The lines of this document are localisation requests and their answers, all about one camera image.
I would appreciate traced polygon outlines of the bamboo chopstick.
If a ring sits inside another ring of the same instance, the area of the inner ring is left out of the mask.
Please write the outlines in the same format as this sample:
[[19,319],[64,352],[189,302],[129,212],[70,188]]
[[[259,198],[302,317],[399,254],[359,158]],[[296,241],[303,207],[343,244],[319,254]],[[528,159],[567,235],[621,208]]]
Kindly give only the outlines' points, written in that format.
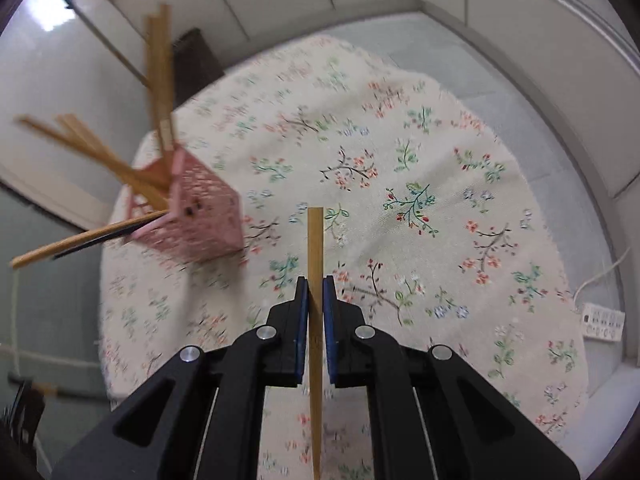
[[167,104],[165,84],[165,59],[158,18],[148,14],[144,19],[145,31],[145,75],[148,82],[150,111],[160,156],[168,159],[168,154],[174,149],[170,136],[170,106]]
[[172,79],[172,51],[170,43],[170,6],[167,3],[161,2],[158,5],[158,10],[154,14],[158,18],[158,24],[160,25],[160,32],[158,36],[161,36],[160,44],[163,47],[164,59],[165,59],[165,84],[167,94],[167,104],[170,106],[170,136],[172,141],[172,147],[175,149],[175,133],[174,123],[172,122],[171,113],[174,109],[174,80]]
[[307,252],[309,307],[309,405],[314,478],[321,478],[322,445],[322,282],[323,208],[308,209]]
[[128,185],[136,194],[142,195],[146,199],[146,202],[155,210],[168,208],[168,182],[166,180],[153,176],[152,174],[144,174],[137,169],[131,168],[115,157],[100,152],[96,148],[90,148],[85,141],[74,139],[68,134],[60,133],[36,118],[22,115],[15,117],[14,122],[21,127],[38,133],[48,141],[60,144],[64,146],[64,148],[76,154],[81,154],[85,156],[85,158],[97,162],[99,165],[110,170],[112,174],[118,177],[122,183]]
[[142,188],[154,188],[157,193],[168,193],[169,186],[166,178],[148,174],[126,164],[74,114],[56,115],[55,121],[75,148],[83,148],[97,162],[111,170],[122,183],[128,184],[137,191],[141,191]]
[[59,240],[58,242],[39,247],[25,255],[13,258],[10,262],[10,267],[12,269],[19,269],[43,259],[73,252],[75,249],[81,250],[95,245],[96,243],[112,240],[115,237],[126,236],[134,232],[136,229],[146,226],[148,223],[158,218],[162,218],[165,214],[168,214],[168,210],[154,211],[140,217],[111,223],[107,226],[102,226],[102,228],[99,229],[85,231],[77,235],[64,238],[64,240]]

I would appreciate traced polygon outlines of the white power strip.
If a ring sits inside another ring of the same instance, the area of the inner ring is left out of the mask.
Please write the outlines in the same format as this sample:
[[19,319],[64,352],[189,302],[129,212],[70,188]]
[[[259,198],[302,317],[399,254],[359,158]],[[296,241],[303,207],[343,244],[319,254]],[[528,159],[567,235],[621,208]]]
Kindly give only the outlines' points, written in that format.
[[626,314],[623,311],[587,302],[582,309],[582,336],[605,342],[620,342],[625,321]]

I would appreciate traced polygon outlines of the floral tablecloth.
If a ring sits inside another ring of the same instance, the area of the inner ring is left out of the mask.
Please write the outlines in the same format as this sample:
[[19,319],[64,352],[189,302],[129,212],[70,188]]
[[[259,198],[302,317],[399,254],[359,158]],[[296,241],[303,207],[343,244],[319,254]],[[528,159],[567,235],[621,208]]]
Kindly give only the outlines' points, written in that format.
[[[560,448],[588,374],[558,248],[515,157],[436,80],[313,36],[212,84],[177,122],[177,148],[239,193],[244,248],[183,262],[129,235],[105,245],[114,408],[181,348],[230,346],[292,300],[322,207],[337,298],[405,347],[446,344]],[[308,286],[303,379],[266,390],[254,479],[314,478],[309,307]],[[321,478],[377,479],[367,390],[330,382],[323,282],[322,320]]]

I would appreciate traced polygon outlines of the pink perforated utensil holder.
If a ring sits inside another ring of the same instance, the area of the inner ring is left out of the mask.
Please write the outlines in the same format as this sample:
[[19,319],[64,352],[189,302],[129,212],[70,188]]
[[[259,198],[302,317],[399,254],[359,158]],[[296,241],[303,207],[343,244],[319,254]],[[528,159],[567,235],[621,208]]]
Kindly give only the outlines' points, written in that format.
[[128,240],[183,262],[201,262],[244,248],[239,193],[188,150],[175,151],[168,213]]

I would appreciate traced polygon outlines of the black chopstick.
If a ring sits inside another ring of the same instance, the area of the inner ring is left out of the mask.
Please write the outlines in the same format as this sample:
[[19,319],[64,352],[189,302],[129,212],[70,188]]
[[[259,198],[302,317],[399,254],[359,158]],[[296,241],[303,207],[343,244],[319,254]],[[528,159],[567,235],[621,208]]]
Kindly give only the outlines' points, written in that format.
[[77,235],[64,242],[64,245],[55,249],[52,258],[59,259],[80,252],[92,246],[103,244],[115,238],[122,238],[132,234],[135,230],[146,226],[147,224],[159,219],[160,216],[150,218],[135,218],[128,221],[118,222],[111,226]]

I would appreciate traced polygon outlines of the dark brown trash bin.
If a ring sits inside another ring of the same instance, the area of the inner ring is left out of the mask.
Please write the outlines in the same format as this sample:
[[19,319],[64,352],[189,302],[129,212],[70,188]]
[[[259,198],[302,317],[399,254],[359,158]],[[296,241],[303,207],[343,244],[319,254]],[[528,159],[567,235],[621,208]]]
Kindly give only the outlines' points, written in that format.
[[218,58],[198,28],[185,32],[172,46],[174,105],[178,107],[224,76]]

